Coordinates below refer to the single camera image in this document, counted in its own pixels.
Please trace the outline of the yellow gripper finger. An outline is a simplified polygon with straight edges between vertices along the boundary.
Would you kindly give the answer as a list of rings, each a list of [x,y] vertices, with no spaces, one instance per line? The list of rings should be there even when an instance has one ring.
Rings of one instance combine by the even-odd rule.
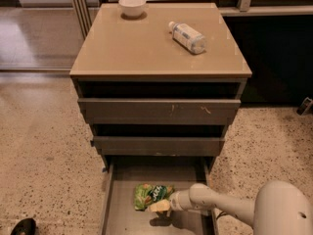
[[[170,202],[166,199],[160,200],[148,206],[149,212],[167,212],[171,208]]]

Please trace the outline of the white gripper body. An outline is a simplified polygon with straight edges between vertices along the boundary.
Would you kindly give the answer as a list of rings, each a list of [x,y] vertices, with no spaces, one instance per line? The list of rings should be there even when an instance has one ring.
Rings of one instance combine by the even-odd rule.
[[[174,211],[187,211],[192,208],[188,190],[177,191],[171,194],[169,203]]]

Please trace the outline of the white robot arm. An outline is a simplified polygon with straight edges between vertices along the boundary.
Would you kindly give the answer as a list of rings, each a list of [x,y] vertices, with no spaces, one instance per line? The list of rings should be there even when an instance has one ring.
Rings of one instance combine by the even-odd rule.
[[[254,200],[220,194],[196,183],[148,206],[149,212],[212,209],[250,226],[253,235],[313,235],[312,205],[298,188],[280,180],[265,183]]]

